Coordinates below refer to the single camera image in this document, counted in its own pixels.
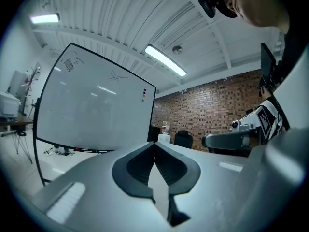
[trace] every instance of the brick wall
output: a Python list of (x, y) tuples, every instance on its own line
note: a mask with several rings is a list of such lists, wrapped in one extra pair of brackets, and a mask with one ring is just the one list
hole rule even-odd
[(228, 132), (234, 120), (262, 102), (261, 75), (261, 71), (247, 72), (156, 99), (151, 124), (161, 127), (169, 121), (171, 143), (179, 130), (186, 130), (193, 137), (192, 148), (207, 151), (201, 143), (205, 134)]

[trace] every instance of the whiteboard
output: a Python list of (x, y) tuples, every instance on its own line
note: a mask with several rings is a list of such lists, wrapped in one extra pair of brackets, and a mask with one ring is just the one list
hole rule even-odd
[(95, 150), (145, 143), (155, 91), (120, 65), (70, 43), (43, 88), (37, 139)]

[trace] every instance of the smoke detector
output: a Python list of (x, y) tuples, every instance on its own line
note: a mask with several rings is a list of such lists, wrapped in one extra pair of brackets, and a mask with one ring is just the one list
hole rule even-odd
[(176, 54), (176, 55), (179, 55), (179, 54), (183, 53), (183, 49), (179, 45), (174, 46), (173, 47), (173, 53)]

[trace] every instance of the ceiling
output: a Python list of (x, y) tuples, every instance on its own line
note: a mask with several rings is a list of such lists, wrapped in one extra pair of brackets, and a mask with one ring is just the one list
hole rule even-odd
[[(70, 43), (90, 49), (141, 76), (161, 97), (260, 68), (260, 43), (280, 55), (280, 34), (217, 12), (208, 18), (198, 0), (27, 0), (28, 16), (59, 13), (60, 22), (32, 25), (41, 44), (59, 56)], [(151, 59), (152, 44), (187, 71), (180, 77)], [(183, 53), (172, 52), (181, 46)]]

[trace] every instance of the office chair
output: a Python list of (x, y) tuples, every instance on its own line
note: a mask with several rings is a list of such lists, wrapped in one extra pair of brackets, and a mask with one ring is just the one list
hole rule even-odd
[(180, 130), (175, 135), (175, 140), (174, 140), (175, 145), (191, 149), (192, 143), (193, 143), (193, 138), (192, 136), (188, 134), (186, 130), (185, 131)]

